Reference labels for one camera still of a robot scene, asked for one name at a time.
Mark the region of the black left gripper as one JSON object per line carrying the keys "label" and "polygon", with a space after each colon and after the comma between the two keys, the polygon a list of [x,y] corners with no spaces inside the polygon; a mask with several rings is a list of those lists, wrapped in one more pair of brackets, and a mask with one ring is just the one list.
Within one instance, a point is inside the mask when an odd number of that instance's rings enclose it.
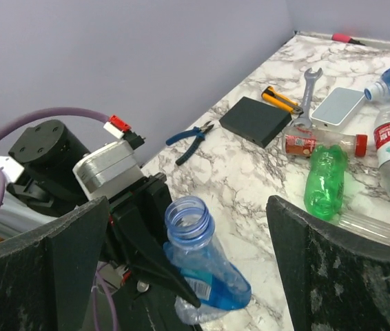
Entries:
{"label": "black left gripper", "polygon": [[171,202],[166,176],[142,177],[110,199],[105,260],[126,265],[138,280],[159,285],[198,308],[200,299],[166,257],[164,214]]}

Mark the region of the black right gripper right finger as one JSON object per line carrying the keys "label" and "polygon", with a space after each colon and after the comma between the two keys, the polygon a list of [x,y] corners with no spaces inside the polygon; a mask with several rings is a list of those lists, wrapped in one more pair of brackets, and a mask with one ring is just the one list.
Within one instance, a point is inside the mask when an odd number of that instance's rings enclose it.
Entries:
{"label": "black right gripper right finger", "polygon": [[266,214],[295,330],[390,330],[389,246],[277,195]]}

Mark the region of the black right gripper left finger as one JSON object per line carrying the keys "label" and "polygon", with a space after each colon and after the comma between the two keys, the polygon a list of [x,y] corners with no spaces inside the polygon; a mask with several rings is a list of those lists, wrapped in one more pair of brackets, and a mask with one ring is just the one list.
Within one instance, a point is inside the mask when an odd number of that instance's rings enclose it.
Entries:
{"label": "black right gripper left finger", "polygon": [[104,197],[0,242],[0,330],[80,330],[110,209]]}

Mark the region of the green cap tea bottle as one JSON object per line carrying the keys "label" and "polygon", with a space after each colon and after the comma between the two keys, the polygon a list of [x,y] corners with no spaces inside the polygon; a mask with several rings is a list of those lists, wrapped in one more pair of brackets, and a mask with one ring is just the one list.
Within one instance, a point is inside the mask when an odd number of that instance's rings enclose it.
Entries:
{"label": "green cap tea bottle", "polygon": [[390,224],[384,221],[344,211],[336,217],[335,225],[366,239],[390,246]]}

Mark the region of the blue label crushed bottle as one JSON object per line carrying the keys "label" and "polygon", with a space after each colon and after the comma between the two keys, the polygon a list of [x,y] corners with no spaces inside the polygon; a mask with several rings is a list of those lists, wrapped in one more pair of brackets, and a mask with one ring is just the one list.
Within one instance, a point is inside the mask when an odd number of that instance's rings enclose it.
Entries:
{"label": "blue label crushed bottle", "polygon": [[205,202],[194,196],[173,201],[165,211],[165,225],[168,241],[163,250],[201,302],[197,308],[177,297],[180,320],[196,325],[246,308],[252,287],[227,258]]}

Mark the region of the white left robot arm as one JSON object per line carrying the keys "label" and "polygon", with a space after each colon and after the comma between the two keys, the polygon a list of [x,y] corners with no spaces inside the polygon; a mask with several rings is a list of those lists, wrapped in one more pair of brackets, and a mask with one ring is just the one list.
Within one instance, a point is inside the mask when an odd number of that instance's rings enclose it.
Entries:
{"label": "white left robot arm", "polygon": [[95,151],[56,119],[26,128],[0,158],[6,197],[18,224],[6,222],[9,235],[61,217],[98,197],[110,204],[100,259],[125,266],[140,281],[159,285],[187,299],[200,300],[167,260],[165,209],[172,199],[163,174],[146,176],[134,156],[144,140],[127,125],[120,137]]}

